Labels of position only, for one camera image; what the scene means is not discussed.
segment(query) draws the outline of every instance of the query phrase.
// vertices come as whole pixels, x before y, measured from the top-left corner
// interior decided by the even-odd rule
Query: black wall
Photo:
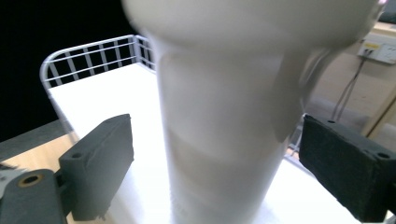
[[[0,142],[57,119],[39,79],[48,55],[129,34],[120,0],[0,0]]]

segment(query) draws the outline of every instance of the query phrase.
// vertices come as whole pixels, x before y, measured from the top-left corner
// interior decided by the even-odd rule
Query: table
[[[131,115],[135,161],[108,214],[120,224],[172,223],[156,75],[134,63],[49,92],[79,137]],[[359,222],[312,175],[282,161],[253,223]]]

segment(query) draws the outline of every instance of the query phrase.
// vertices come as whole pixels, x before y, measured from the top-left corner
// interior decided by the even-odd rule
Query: white vase
[[[154,49],[177,223],[249,223],[319,75],[377,0],[123,0]]]

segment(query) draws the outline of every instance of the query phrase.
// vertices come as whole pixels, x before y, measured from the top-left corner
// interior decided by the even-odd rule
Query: electrical outlet
[[[396,47],[392,45],[382,45],[376,59],[383,63],[396,63]]]
[[[359,49],[358,55],[363,56],[364,51],[366,50],[372,50],[372,53],[369,55],[368,58],[370,59],[375,59],[378,55],[379,50],[382,47],[382,43],[371,41],[371,40],[365,40],[361,44],[361,48]]]

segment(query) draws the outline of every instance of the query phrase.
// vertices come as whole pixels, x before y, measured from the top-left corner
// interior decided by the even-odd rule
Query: white wire rack
[[[107,40],[61,49],[42,63],[40,79],[58,118],[73,142],[77,138],[62,110],[51,96],[50,89],[66,83],[95,76],[132,63],[141,63],[155,71],[149,41],[140,35],[125,35]]]

